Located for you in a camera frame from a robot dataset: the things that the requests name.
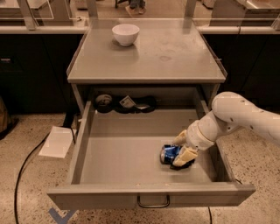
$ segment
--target white robotic arm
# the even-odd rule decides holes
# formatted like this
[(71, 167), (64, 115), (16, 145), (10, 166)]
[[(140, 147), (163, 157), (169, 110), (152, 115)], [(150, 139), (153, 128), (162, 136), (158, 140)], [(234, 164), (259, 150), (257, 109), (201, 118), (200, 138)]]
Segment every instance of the white robotic arm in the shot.
[(194, 159), (195, 151), (207, 150), (219, 137), (228, 135), (241, 126), (280, 145), (280, 115), (258, 108), (239, 94), (224, 92), (213, 99), (211, 112), (192, 123), (175, 138), (174, 144), (184, 144), (185, 147), (173, 164), (181, 166)]

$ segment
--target person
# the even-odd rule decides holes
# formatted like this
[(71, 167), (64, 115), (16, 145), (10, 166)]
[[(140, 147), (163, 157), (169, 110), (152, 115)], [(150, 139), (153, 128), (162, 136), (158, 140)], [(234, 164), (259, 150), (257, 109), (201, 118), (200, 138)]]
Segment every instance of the person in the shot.
[(145, 1), (144, 0), (131, 0), (129, 1), (129, 5), (125, 7), (125, 10), (132, 17), (136, 14), (143, 15), (146, 12)]

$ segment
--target white paper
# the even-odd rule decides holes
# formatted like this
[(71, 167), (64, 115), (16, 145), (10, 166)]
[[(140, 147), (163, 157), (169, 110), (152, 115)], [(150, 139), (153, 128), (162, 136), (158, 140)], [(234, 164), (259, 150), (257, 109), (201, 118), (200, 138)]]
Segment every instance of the white paper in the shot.
[(40, 156), (64, 158), (73, 141), (72, 131), (68, 128), (52, 127), (51, 133), (39, 153)]

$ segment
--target open drawer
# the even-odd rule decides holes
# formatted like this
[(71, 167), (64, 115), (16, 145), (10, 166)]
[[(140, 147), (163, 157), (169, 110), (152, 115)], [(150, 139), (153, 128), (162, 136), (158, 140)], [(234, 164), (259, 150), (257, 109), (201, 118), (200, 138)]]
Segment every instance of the open drawer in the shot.
[[(238, 206), (255, 191), (253, 185), (235, 181), (217, 145), (200, 151), (186, 169), (161, 164), (162, 146), (200, 119), (207, 107), (196, 87), (139, 90), (152, 90), (160, 102), (155, 111), (101, 114), (87, 102), (66, 183), (48, 191), (60, 209)], [(192, 106), (166, 107), (160, 99), (165, 92), (176, 98), (174, 104)]]

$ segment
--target white bowl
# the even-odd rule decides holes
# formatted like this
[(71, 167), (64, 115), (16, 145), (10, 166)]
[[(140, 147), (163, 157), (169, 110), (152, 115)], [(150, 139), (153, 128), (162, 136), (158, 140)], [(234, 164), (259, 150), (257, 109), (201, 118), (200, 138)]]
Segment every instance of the white bowl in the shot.
[(131, 46), (137, 39), (140, 29), (134, 24), (118, 24), (113, 27), (114, 38), (121, 46)]

